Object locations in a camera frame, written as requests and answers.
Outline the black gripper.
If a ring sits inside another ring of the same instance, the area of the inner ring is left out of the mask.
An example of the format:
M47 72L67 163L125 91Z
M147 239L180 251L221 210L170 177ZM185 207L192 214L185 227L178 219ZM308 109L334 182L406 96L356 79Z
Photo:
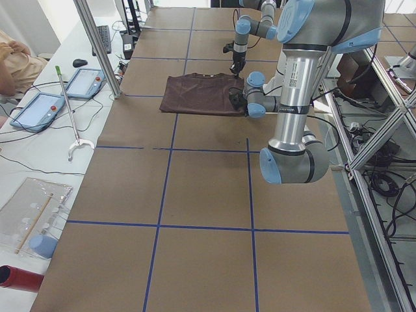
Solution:
M240 97L240 90L229 90L228 92L229 99L231 99L231 105L237 112L246 112L247 111L247 100L243 97Z
M233 52L233 64L230 66L231 73L238 77L246 64L246 52Z

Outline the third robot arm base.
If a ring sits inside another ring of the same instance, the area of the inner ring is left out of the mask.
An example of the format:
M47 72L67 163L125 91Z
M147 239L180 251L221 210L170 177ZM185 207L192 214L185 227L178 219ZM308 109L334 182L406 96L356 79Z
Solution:
M415 81L415 45L404 57L385 57L389 68L387 74L405 93L411 94L413 89L404 81Z

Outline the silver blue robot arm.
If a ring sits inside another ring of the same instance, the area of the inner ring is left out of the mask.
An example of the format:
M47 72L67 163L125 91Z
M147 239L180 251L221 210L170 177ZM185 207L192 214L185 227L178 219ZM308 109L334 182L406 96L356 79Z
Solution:
M241 16L235 24L235 38L231 44L233 52L233 63L230 71L235 77L243 70L246 64L246 52L248 50L249 35L273 40L277 37L277 26L274 23L276 9L281 6L281 1L275 0L248 0L239 1L239 5L244 8L251 8L261 13L259 21L247 15Z
M383 1L241 1L260 11L261 19L241 16L235 25L231 72L238 75L246 61L249 35L277 40L285 67L269 82L255 71L244 84L248 114L277 114L274 136L260 152L263 178L273 184L312 183L329 167L324 144L307 128L313 92L322 79L319 60L325 53L361 51L378 43Z

